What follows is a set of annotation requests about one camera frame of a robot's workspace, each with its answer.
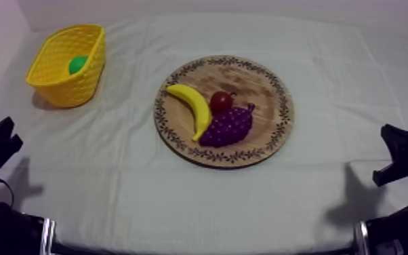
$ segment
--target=yellow basket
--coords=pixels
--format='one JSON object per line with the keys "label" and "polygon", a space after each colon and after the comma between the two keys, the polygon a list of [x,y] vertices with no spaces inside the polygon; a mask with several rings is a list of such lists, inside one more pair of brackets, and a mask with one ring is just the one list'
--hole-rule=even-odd
{"label": "yellow basket", "polygon": [[[80,71],[70,75],[68,66],[76,56],[88,59]],[[94,24],[70,26],[47,38],[26,81],[55,106],[79,106],[95,94],[105,62],[104,28]]]}

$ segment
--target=banana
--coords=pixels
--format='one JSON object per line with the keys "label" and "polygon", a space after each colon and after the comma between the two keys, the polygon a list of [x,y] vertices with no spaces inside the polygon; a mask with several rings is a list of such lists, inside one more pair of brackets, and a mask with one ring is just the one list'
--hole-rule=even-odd
{"label": "banana", "polygon": [[185,101],[188,105],[190,105],[193,113],[195,114],[196,132],[191,140],[193,142],[197,142],[199,138],[204,134],[207,127],[209,127],[212,120],[209,105],[205,101],[203,95],[201,95],[194,88],[182,84],[168,86],[166,88],[166,91],[174,96],[177,96],[178,98]]}

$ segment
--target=wooden plate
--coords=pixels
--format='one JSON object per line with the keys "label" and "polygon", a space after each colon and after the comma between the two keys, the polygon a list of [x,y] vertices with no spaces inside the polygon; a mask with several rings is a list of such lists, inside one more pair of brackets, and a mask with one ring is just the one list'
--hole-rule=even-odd
{"label": "wooden plate", "polygon": [[[191,110],[166,92],[177,83],[197,89],[209,102],[217,91],[234,92],[234,106],[254,103],[253,127],[235,144],[202,147],[193,142]],[[155,98],[155,125],[165,143],[183,158],[211,168],[241,168],[274,154],[293,127],[293,101],[281,80],[264,66],[235,56],[210,56],[194,60],[174,71]]]}

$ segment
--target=grape bunch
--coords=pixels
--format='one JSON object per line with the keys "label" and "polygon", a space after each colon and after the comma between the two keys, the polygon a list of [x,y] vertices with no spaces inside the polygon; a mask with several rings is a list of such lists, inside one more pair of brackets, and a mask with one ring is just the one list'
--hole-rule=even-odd
{"label": "grape bunch", "polygon": [[253,125],[251,112],[254,108],[254,104],[248,104],[247,109],[232,107],[216,115],[199,139],[199,144],[218,148],[243,140]]}

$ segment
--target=apple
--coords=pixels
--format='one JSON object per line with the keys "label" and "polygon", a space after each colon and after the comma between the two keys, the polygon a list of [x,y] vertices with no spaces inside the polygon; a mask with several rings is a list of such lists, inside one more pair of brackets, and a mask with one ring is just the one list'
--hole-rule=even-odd
{"label": "apple", "polygon": [[212,95],[209,104],[212,115],[215,116],[231,109],[234,102],[234,98],[232,98],[232,96],[234,95],[235,93],[228,94],[223,91],[215,92]]}

